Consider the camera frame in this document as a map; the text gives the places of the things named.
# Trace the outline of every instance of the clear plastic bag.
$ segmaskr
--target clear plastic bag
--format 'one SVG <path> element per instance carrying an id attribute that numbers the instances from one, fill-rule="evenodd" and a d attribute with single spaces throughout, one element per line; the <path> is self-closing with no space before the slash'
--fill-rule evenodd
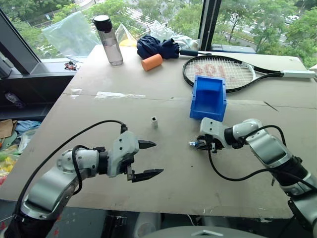
<path id="1" fill-rule="evenodd" d="M 115 36 L 120 46 L 137 46 L 137 41 L 123 24 L 119 25 Z"/>
<path id="2" fill-rule="evenodd" d="M 198 50 L 199 40 L 193 40 L 188 36 L 183 36 L 173 32 L 170 28 L 167 28 L 160 24 L 158 21 L 154 21 L 154 23 L 150 26 L 150 35 L 158 38 L 161 42 L 163 40 L 168 40 L 173 38 L 175 42 L 179 44 L 179 46 L 183 49 L 187 50 Z"/>
<path id="3" fill-rule="evenodd" d="M 88 56 L 95 45 L 100 44 L 99 38 L 80 11 L 44 28 L 42 32 L 65 57 Z"/>

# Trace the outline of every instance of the bottle cap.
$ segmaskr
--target bottle cap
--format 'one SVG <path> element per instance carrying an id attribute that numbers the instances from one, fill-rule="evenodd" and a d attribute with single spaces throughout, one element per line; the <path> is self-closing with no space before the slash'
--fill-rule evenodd
<path id="1" fill-rule="evenodd" d="M 97 30 L 108 33 L 112 29 L 112 22 L 107 15 L 95 16 L 93 23 L 96 26 Z"/>

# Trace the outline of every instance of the orange foam cylinder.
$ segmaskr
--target orange foam cylinder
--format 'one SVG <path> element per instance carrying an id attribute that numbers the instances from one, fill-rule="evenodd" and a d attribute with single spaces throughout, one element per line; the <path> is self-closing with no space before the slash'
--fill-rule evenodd
<path id="1" fill-rule="evenodd" d="M 147 59 L 142 60 L 141 64 L 145 71 L 149 71 L 152 68 L 155 68 L 163 63 L 163 58 L 160 54 L 156 54 Z"/>

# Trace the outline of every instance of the blue plastic bin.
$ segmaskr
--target blue plastic bin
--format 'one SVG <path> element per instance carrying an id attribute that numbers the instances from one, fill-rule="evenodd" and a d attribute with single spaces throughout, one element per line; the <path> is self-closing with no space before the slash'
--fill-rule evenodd
<path id="1" fill-rule="evenodd" d="M 196 76 L 190 108 L 191 118 L 222 121 L 226 105 L 224 79 Z"/>

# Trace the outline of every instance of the black cable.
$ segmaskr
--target black cable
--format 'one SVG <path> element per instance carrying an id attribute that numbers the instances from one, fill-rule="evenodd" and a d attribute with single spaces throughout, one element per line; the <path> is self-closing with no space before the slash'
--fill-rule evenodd
<path id="1" fill-rule="evenodd" d="M 311 185 L 310 183 L 302 180 L 301 178 L 293 175 L 293 174 L 290 174 L 288 172 L 284 172 L 284 171 L 279 171 L 279 170 L 276 170 L 276 169 L 270 169 L 270 168 L 267 168 L 267 169 L 261 169 L 261 170 L 257 170 L 247 176 L 244 176 L 242 178 L 228 178 L 226 176 L 224 176 L 223 174 L 221 174 L 217 168 L 215 167 L 215 165 L 213 164 L 213 161 L 212 161 L 212 157 L 211 157 L 211 148 L 210 148 L 210 144 L 207 143 L 207 148 L 208 148 L 208 157 L 209 157 L 209 161 L 210 161 L 210 164 L 213 168 L 213 170 L 216 172 L 216 174 L 218 174 L 220 177 L 222 177 L 223 179 L 225 180 L 228 180 L 228 181 L 233 181 L 233 182 L 237 182 L 237 181 L 244 181 L 244 180 L 247 180 L 251 177 L 253 177 L 254 175 L 257 175 L 259 173 L 262 173 L 262 172 L 271 172 L 273 174 L 281 174 L 281 175 L 286 175 L 286 176 L 289 176 L 290 178 L 296 180 L 297 182 L 301 182 L 303 183 L 304 185 L 306 185 L 307 187 L 309 187 L 311 190 L 313 190 L 314 192 L 317 192 L 317 188 L 313 185 Z"/>
<path id="2" fill-rule="evenodd" d="M 284 232 L 286 231 L 286 229 L 291 225 L 291 223 L 294 221 L 295 216 L 292 216 L 288 222 L 286 223 L 286 225 L 283 227 L 283 229 L 281 230 L 281 232 L 278 234 L 277 238 L 281 238 L 282 235 L 284 234 Z"/>
<path id="3" fill-rule="evenodd" d="M 247 134 L 245 137 L 242 138 L 242 143 L 244 144 L 244 143 L 246 142 L 246 139 L 247 139 L 250 135 L 253 135 L 253 134 L 257 133 L 258 131 L 263 130 L 263 129 L 265 129 L 265 128 L 275 128 L 275 129 L 277 129 L 277 130 L 279 131 L 280 135 L 281 135 L 283 144 L 286 146 L 286 141 L 285 141 L 284 133 L 283 133 L 282 129 L 279 128 L 279 127 L 276 126 L 276 125 L 265 125 L 265 126 L 262 126 L 262 127 L 258 128 L 258 129 L 256 129 L 256 130 L 254 130 L 254 131 L 251 131 L 249 134 Z"/>
<path id="4" fill-rule="evenodd" d="M 78 177 L 78 189 L 76 191 L 73 192 L 73 195 L 77 194 L 80 192 L 81 188 L 83 187 L 83 179 L 81 178 L 81 174 L 80 174 L 80 171 L 79 171 L 79 167 L 78 167 L 78 163 L 77 163 L 77 160 L 76 160 L 76 151 L 80 148 L 84 148 L 86 150 L 90 150 L 88 147 L 86 146 L 83 146 L 83 145 L 76 145 L 72 152 L 71 152 L 71 158 L 72 158 L 72 161 L 73 161 L 73 165 L 74 165 L 74 168 L 75 168 L 75 173 Z"/>
<path id="5" fill-rule="evenodd" d="M 26 181 L 20 195 L 19 195 L 19 198 L 16 202 L 16 205 L 15 205 L 15 208 L 14 208 L 14 211 L 13 211 L 13 215 L 18 215 L 19 214 L 19 210 L 20 210 L 20 207 L 21 207 L 21 204 L 22 204 L 22 200 L 23 200 L 23 197 L 26 193 L 26 190 L 28 189 L 31 181 L 33 180 L 33 178 L 35 177 L 35 175 L 37 174 L 37 172 L 43 167 L 44 164 L 46 164 L 46 162 L 51 158 L 53 157 L 54 154 L 56 154 L 61 148 L 63 148 L 67 143 L 69 143 L 71 140 L 73 140 L 74 138 L 76 138 L 77 136 L 81 135 L 82 133 L 86 132 L 87 130 L 90 130 L 91 128 L 97 126 L 97 125 L 100 125 L 100 124 L 103 124 L 103 123 L 107 123 L 107 122 L 115 122 L 115 123 L 118 123 L 118 124 L 121 124 L 121 132 L 122 132 L 122 129 L 123 128 L 126 128 L 126 125 L 119 121 L 119 120 L 103 120 L 103 121 L 100 121 L 98 123 L 95 123 L 89 127 L 87 127 L 86 129 L 80 131 L 79 133 L 75 134 L 74 136 L 72 136 L 71 138 L 69 138 L 68 140 L 66 140 L 64 143 L 62 143 L 60 146 L 58 146 L 57 149 L 55 149 L 46 159 L 44 159 L 40 165 L 33 171 L 33 173 L 31 174 L 31 176 L 29 177 L 29 179 Z"/>

